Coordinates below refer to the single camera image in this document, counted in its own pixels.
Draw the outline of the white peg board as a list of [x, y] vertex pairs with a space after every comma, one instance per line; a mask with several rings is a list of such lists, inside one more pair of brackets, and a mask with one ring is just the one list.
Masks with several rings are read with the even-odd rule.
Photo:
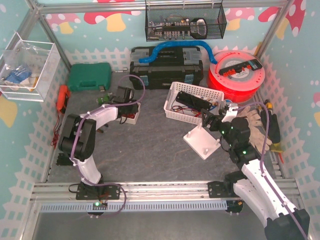
[[183, 140], [203, 159], [206, 160], [218, 148], [220, 140], [215, 139], [199, 123], [195, 128], [183, 136]]

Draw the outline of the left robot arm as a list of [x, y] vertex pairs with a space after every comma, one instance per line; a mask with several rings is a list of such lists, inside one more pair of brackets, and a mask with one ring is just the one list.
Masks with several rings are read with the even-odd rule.
[[88, 186], [102, 183], [93, 158], [96, 131], [133, 110], [138, 111], [132, 88], [119, 86], [115, 96], [100, 107], [83, 114], [69, 114], [64, 122], [58, 142], [58, 149], [67, 155], [80, 173], [81, 182]]

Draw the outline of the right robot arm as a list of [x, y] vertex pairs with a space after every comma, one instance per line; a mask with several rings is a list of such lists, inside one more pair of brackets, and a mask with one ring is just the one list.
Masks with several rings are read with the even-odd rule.
[[255, 213], [268, 240], [308, 239], [310, 216], [281, 191], [264, 164], [268, 135], [262, 134], [259, 113], [250, 105], [240, 107], [232, 120], [201, 110], [202, 126], [219, 132], [238, 171], [224, 177], [222, 192], [240, 197]]

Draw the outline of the white spring tray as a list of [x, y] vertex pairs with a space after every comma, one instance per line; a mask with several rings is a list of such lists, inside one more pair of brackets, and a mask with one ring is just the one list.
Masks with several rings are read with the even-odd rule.
[[141, 112], [141, 104], [137, 103], [137, 112], [123, 115], [119, 121], [121, 124], [135, 125], [138, 121], [140, 112]]

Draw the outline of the green tool case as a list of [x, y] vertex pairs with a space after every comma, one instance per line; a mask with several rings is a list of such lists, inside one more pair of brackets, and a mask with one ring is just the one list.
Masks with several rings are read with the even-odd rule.
[[70, 69], [67, 87], [71, 92], [108, 90], [111, 77], [112, 68], [108, 62], [77, 63]]

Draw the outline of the black battery holder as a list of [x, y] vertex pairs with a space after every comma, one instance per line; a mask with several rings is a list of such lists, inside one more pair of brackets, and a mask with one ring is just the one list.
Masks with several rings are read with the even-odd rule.
[[206, 101], [204, 99], [201, 99], [199, 97], [186, 93], [184, 91], [178, 92], [175, 100], [178, 103], [183, 104], [198, 112], [200, 112], [202, 109], [209, 111], [210, 108], [212, 107], [212, 103], [210, 103], [209, 101]]

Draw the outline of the red filament spool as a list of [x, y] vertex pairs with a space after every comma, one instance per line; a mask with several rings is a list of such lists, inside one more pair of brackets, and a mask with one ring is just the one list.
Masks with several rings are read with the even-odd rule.
[[208, 70], [207, 86], [210, 89], [223, 92], [224, 98], [234, 103], [244, 103], [251, 99], [265, 80], [266, 73], [264, 67], [256, 71], [245, 69], [241, 73], [227, 77], [219, 74], [220, 69], [257, 59], [247, 52], [225, 50], [217, 53], [215, 59], [217, 60], [217, 64], [210, 64]]

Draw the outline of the yellow black screwdriver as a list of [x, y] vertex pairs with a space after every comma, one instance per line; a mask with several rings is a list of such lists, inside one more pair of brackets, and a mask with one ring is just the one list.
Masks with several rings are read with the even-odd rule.
[[265, 100], [264, 101], [264, 105], [266, 106], [266, 108], [269, 110], [269, 111], [273, 111], [273, 105], [272, 105], [272, 103], [270, 102], [270, 100], [269, 99], [267, 99], [267, 100]]

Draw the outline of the black work glove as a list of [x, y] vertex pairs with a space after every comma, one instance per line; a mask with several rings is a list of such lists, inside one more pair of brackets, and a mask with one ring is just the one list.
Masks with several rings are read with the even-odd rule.
[[[261, 122], [263, 124], [264, 129], [267, 129], [267, 114], [265, 110], [260, 112]], [[272, 113], [268, 110], [269, 117], [269, 127], [268, 127], [268, 138], [271, 140], [273, 144], [279, 144], [281, 141], [281, 133], [278, 123], [278, 118], [275, 113]]]

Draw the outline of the orange multimeter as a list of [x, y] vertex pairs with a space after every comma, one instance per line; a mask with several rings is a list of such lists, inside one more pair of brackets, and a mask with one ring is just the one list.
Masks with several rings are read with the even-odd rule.
[[66, 112], [67, 104], [70, 98], [70, 91], [68, 86], [63, 84], [59, 87], [58, 97], [56, 102], [56, 110], [60, 114], [64, 114]]

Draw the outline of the black toolbox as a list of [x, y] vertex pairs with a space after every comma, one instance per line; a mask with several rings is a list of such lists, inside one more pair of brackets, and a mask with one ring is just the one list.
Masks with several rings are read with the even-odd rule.
[[169, 89], [173, 82], [198, 86], [204, 77], [202, 53], [199, 47], [170, 47], [162, 49], [155, 61], [140, 63], [139, 59], [149, 57], [154, 47], [135, 47], [130, 54], [130, 76], [135, 90]]

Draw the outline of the black terminal strip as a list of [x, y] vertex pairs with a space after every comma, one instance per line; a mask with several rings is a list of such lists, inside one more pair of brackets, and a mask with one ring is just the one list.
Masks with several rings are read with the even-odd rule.
[[256, 71], [262, 68], [262, 64], [257, 59], [251, 59], [244, 61], [235, 65], [231, 65], [225, 68], [222, 68], [218, 71], [221, 76], [228, 77], [234, 74], [241, 73], [245, 69]]

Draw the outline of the clear acrylic box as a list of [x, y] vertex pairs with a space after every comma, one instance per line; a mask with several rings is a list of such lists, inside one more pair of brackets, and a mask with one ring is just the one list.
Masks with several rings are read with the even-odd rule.
[[11, 43], [1, 56], [0, 93], [8, 100], [43, 102], [61, 59], [56, 44], [23, 40], [17, 32]]

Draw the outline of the blue white work glove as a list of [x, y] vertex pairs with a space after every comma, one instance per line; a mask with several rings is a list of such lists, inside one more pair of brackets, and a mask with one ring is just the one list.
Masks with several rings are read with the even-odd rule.
[[28, 67], [20, 65], [16, 69], [12, 70], [4, 80], [12, 84], [20, 84], [31, 75], [32, 71]]

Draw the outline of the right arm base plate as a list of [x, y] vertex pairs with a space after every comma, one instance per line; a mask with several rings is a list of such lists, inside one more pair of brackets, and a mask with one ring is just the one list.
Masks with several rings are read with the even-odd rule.
[[236, 195], [229, 191], [222, 181], [211, 181], [207, 183], [209, 198], [235, 198]]

